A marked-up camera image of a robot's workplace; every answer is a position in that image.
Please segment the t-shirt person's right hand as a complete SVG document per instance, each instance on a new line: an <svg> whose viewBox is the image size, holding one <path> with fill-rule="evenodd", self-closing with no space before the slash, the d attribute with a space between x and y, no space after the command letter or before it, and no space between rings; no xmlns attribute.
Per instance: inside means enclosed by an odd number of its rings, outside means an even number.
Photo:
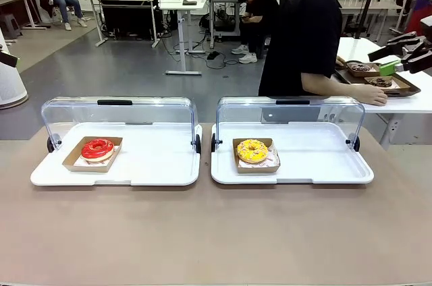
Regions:
<svg viewBox="0 0 432 286"><path fill-rule="evenodd" d="M387 95L379 87L362 84L355 88L355 97L361 103L384 106L387 104Z"/></svg>

